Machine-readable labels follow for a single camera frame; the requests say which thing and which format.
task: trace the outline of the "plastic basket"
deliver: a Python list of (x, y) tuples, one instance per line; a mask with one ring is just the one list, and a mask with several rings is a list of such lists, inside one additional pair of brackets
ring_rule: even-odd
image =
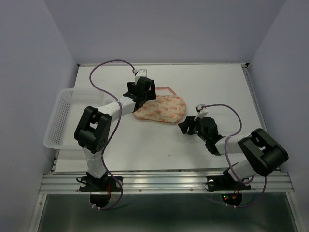
[(88, 106), (100, 107), (105, 103), (105, 94), (89, 88), (62, 90), (55, 102), (43, 144), (45, 147), (65, 150), (80, 150), (74, 132)]

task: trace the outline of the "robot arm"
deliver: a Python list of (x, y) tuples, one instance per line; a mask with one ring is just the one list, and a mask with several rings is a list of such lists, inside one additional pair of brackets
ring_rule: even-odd
[[(214, 155), (225, 154), (226, 138), (219, 134), (214, 119), (205, 117), (207, 112), (198, 110), (197, 116), (188, 116), (179, 124), (183, 134), (196, 134), (204, 142), (206, 148)], [(228, 153), (243, 153), (246, 160), (228, 168), (222, 176), (208, 176), (213, 183), (209, 191), (234, 190), (244, 180), (254, 175), (268, 176), (288, 160), (287, 152), (263, 129), (256, 129), (250, 135), (231, 137), (227, 144)]]
[(102, 150), (107, 145), (111, 123), (121, 114), (126, 115), (141, 108), (147, 100), (156, 98), (155, 82), (147, 78), (147, 71), (139, 70), (135, 82), (127, 84), (128, 92), (118, 102), (94, 108), (88, 106), (74, 133), (74, 138), (82, 147), (87, 160), (87, 177), (85, 182), (99, 182), (106, 170), (102, 164)]

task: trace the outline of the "white tabletop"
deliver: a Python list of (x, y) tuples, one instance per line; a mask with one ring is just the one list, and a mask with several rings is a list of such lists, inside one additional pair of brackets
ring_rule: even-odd
[[(224, 103), (239, 113), (243, 122), (241, 134), (248, 135), (261, 127), (240, 64), (139, 65), (135, 68), (146, 68), (148, 77), (154, 79), (156, 87), (168, 86), (181, 96), (187, 106), (187, 115), (196, 115), (195, 107), (198, 104)], [(75, 87), (92, 88), (89, 82), (92, 69), (79, 68)], [(93, 80), (97, 86), (121, 97), (127, 91), (126, 83), (134, 81), (134, 76), (129, 66), (113, 65), (98, 68)], [(229, 109), (212, 107), (209, 111), (208, 116), (215, 119), (221, 135), (238, 130), (239, 122)], [(232, 154), (230, 157), (232, 163), (245, 159), (243, 154)], [(183, 135), (177, 124), (137, 120), (133, 115), (121, 119), (104, 158), (113, 171), (216, 169), (228, 166), (225, 156), (212, 155), (200, 138)], [(56, 172), (86, 170), (82, 151), (60, 150)]]

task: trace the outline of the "white wall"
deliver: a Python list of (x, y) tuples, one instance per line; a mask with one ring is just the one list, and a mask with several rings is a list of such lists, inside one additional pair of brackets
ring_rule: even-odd
[(43, 0), (0, 7), (0, 230), (28, 230), (53, 151), (42, 138), (57, 93), (77, 66)]
[(45, 0), (78, 63), (249, 62), (284, 0)]
[(309, 228), (309, 1), (287, 0), (249, 72), (269, 133), (289, 153), (290, 173)]

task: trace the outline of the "purple cable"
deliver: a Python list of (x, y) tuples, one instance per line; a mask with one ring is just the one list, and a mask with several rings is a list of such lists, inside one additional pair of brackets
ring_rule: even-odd
[[(240, 206), (235, 206), (235, 208), (237, 208), (237, 209), (248, 208), (248, 207), (254, 205), (255, 203), (257, 203), (258, 201), (260, 201), (260, 200), (262, 199), (262, 196), (263, 196), (264, 192), (265, 192), (266, 184), (267, 184), (267, 180), (266, 180), (266, 177), (264, 177), (264, 187), (263, 187), (263, 190), (262, 190), (260, 196), (259, 196), (255, 201), (253, 201), (253, 202), (251, 202), (251, 203), (249, 203), (249, 204), (240, 205)], [(211, 201), (211, 202), (218, 203), (218, 204), (220, 204), (220, 205), (224, 205), (224, 206), (228, 206), (228, 207), (234, 208), (233, 205), (225, 204), (225, 203), (222, 203), (222, 202), (213, 200), (213, 199), (211, 199), (211, 198), (209, 198), (209, 197), (206, 197), (206, 199), (209, 200), (209, 201)]]
[(224, 142), (224, 152), (225, 152), (225, 157), (226, 157), (226, 161), (227, 161), (227, 163), (228, 163), (228, 166), (230, 167), (230, 169), (231, 169), (232, 173), (234, 174), (234, 176), (236, 177), (236, 179), (237, 179), (241, 184), (247, 185), (247, 184), (249, 184), (249, 183), (251, 183), (251, 182), (253, 181), (254, 176), (253, 176), (249, 181), (247, 181), (247, 182), (242, 181), (242, 180), (237, 176), (237, 174), (236, 174), (236, 172), (235, 172), (235, 170), (234, 170), (234, 168), (233, 168), (233, 165), (232, 165), (232, 163), (231, 163), (231, 161), (230, 161), (230, 159), (229, 159), (229, 157), (228, 157), (228, 154), (227, 154), (227, 142), (228, 142), (228, 140), (229, 140), (232, 136), (239, 134), (240, 131), (241, 131), (241, 129), (242, 129), (242, 121), (241, 121), (241, 119), (240, 119), (240, 116), (239, 116), (239, 114), (236, 112), (236, 110), (234, 110), (231, 106), (225, 105), (225, 104), (203, 105), (203, 106), (202, 106), (202, 109), (207, 108), (207, 107), (213, 107), (213, 106), (225, 106), (225, 107), (229, 108), (230, 110), (232, 110), (232, 111), (236, 114), (236, 116), (237, 116), (237, 118), (238, 118), (238, 120), (239, 120), (239, 130), (238, 130), (237, 132), (235, 132), (235, 133), (229, 135), (229, 136), (225, 139), (225, 142)]
[(123, 196), (123, 192), (124, 192), (124, 191), (123, 191), (123, 188), (122, 188), (122, 183), (121, 183), (119, 180), (117, 180), (117, 178), (116, 178), (116, 177), (111, 173), (111, 171), (106, 167), (106, 164), (105, 164), (105, 161), (104, 161), (104, 156), (103, 156), (103, 153), (104, 153), (104, 151), (105, 151), (107, 145), (110, 143), (112, 137), (114, 136), (116, 130), (117, 130), (118, 127), (119, 127), (120, 120), (121, 120), (121, 116), (122, 116), (122, 105), (121, 105), (121, 103), (118, 101), (118, 98), (117, 98), (115, 95), (113, 95), (112, 93), (110, 93), (110, 92), (108, 92), (108, 91), (106, 91), (106, 90), (104, 90), (104, 89), (102, 89), (102, 88), (97, 87), (97, 86), (93, 83), (93, 81), (92, 81), (92, 74), (93, 74), (93, 72), (94, 72), (98, 67), (100, 67), (100, 66), (102, 66), (102, 65), (104, 65), (104, 64), (107, 64), (107, 63), (112, 63), (112, 62), (117, 62), (117, 61), (123, 62), (123, 63), (126, 63), (126, 64), (130, 65), (130, 66), (132, 67), (133, 73), (134, 73), (135, 68), (134, 68), (134, 66), (133, 66), (131, 63), (129, 63), (129, 62), (123, 60), (123, 59), (112, 59), (112, 60), (109, 60), (109, 61), (106, 61), (106, 62), (103, 62), (103, 63), (97, 65), (97, 66), (91, 71), (91, 73), (90, 73), (90, 75), (89, 75), (90, 83), (92, 84), (92, 86), (93, 86), (94, 88), (96, 88), (96, 89), (98, 89), (98, 90), (100, 90), (100, 91), (102, 91), (102, 92), (104, 92), (104, 93), (110, 95), (110, 96), (111, 96), (112, 98), (114, 98), (114, 99), (117, 101), (117, 103), (119, 104), (119, 118), (118, 118), (117, 124), (116, 124), (116, 126), (115, 126), (115, 129), (113, 130), (113, 132), (112, 132), (112, 134), (110, 135), (110, 137), (109, 137), (109, 139), (108, 139), (108, 141), (107, 141), (105, 147), (104, 147), (103, 150), (102, 150), (101, 159), (102, 159), (102, 164), (103, 164), (104, 168), (106, 169), (106, 172), (111, 176), (111, 178), (112, 178), (114, 181), (116, 181), (116, 182), (119, 184), (121, 194), (120, 194), (120, 197), (117, 199), (117, 201), (116, 201), (114, 204), (112, 204), (111, 206), (108, 206), (108, 207), (106, 207), (106, 208), (100, 208), (100, 209), (99, 209), (98, 207), (96, 207), (96, 209), (99, 209), (99, 210), (109, 210), (109, 209), (114, 208), (114, 207), (120, 202), (120, 200), (121, 200), (121, 198), (122, 198), (122, 196)]

